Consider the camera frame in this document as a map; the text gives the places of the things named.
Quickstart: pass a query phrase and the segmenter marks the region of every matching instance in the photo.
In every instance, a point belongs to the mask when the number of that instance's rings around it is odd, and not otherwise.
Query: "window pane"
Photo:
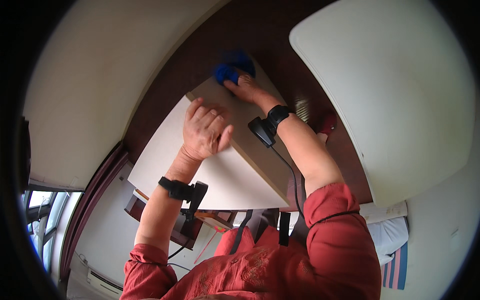
[[[49,232],[50,229],[54,228],[57,225],[57,221],[60,218],[61,211],[65,206],[67,195],[68,194],[66,192],[57,193],[57,196],[55,197],[52,205],[52,209],[50,210],[50,215],[48,216],[47,230],[45,232]]]
[[[47,204],[52,194],[52,192],[33,191],[32,198],[30,199],[30,205],[28,207],[35,207]]]
[[[30,239],[32,240],[33,246],[35,247],[35,251],[38,253],[38,249],[37,249],[37,246],[38,246],[38,227],[40,226],[40,222],[34,221],[32,223],[32,225],[33,225],[33,234],[30,235]]]
[[[50,262],[52,259],[52,246],[53,246],[53,239],[55,236],[51,237],[45,245],[43,245],[43,266],[45,270],[48,272],[50,270]]]

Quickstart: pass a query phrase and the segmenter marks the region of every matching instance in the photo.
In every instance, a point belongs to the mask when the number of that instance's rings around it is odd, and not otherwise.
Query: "air conditioner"
[[[107,294],[115,299],[119,299],[123,288],[117,284],[104,279],[100,274],[88,268],[87,282],[100,292]]]

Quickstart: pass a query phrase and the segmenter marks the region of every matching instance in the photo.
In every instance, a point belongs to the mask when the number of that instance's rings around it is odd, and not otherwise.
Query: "striped cloth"
[[[405,288],[405,278],[407,277],[407,243],[395,251],[392,261],[382,266],[382,285],[386,288]]]

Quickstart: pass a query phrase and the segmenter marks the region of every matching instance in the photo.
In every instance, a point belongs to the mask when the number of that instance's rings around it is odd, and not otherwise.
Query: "red shirt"
[[[345,184],[313,192],[304,205],[305,221],[345,211],[359,204]],[[215,256],[201,262],[180,281],[167,255],[154,246],[135,245],[125,264],[120,299],[192,299],[228,294],[239,299],[379,299],[380,266],[362,216],[335,216],[309,232],[307,250],[290,239],[278,245],[278,231],[268,227],[256,244],[245,228],[238,250],[228,255],[237,230],[224,233]],[[155,264],[143,264],[136,261]]]

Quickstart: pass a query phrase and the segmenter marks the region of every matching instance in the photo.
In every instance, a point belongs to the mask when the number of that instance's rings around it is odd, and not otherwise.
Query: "woman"
[[[224,86],[265,114],[280,104],[247,74],[238,85],[224,81]],[[233,127],[225,127],[222,114],[201,104],[198,98],[187,109],[184,145],[165,174],[169,180],[190,183],[202,161],[225,149],[232,137]],[[229,252],[236,229],[223,235],[214,257],[177,282],[166,263],[181,201],[157,186],[125,265],[121,299],[379,299],[381,274],[373,241],[357,200],[325,148],[326,133],[328,128],[317,137],[292,113],[277,129],[305,177],[305,219],[299,218],[296,229],[307,229],[306,243],[291,239],[288,247],[278,245],[278,212],[256,211],[234,254]]]

